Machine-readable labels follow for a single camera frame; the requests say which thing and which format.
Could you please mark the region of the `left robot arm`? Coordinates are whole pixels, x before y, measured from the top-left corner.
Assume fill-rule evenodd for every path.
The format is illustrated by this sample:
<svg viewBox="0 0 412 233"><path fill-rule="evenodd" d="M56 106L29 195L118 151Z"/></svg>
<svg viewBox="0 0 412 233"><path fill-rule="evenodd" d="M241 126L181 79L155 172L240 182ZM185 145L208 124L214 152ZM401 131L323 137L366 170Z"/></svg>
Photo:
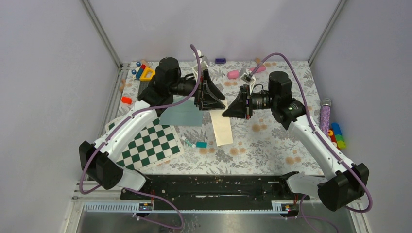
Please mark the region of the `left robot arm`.
<svg viewBox="0 0 412 233"><path fill-rule="evenodd" d="M82 175L91 177L106 190L115 186L132 189L140 200L149 197L151 187L138 171L117 165L122 150L147 125L169 107L174 107L175 95L184 100L194 97L194 104L200 111L224 109L225 96L213 84L209 71L209 61L202 55L193 67L193 76L182 76L179 62L173 57L160 60L148 86L139 94L130 111L105 135L79 146Z"/></svg>

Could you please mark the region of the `green white glue stick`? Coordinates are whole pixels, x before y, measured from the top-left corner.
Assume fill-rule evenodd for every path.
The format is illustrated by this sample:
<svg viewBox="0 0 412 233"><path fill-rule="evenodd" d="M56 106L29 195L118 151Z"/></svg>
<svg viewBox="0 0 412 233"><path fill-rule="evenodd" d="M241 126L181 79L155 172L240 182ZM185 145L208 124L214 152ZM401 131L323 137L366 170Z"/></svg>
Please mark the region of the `green white glue stick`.
<svg viewBox="0 0 412 233"><path fill-rule="evenodd" d="M195 145L194 143L192 143L189 139L187 139L185 136L182 136L181 139L183 140L183 142L184 142L187 146L189 146L189 147L191 147L191 148L195 148L195 147L196 147L196 145Z"/></svg>

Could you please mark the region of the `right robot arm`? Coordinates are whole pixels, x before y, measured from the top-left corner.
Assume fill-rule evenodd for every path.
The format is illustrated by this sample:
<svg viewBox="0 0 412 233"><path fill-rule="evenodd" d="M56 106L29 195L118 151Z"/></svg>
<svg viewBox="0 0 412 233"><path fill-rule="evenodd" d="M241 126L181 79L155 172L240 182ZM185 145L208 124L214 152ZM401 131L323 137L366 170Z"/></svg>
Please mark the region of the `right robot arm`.
<svg viewBox="0 0 412 233"><path fill-rule="evenodd" d="M319 198L327 209L337 211L365 194L369 169L344 156L314 124L305 105L293 98L287 73L271 72L268 90L252 92L249 85L241 86L222 116L249 119L254 110L260 109L271 110L274 119L304 145L324 174L323 178L299 172L284 175L278 188L283 199L291 200L297 194L304 194Z"/></svg>

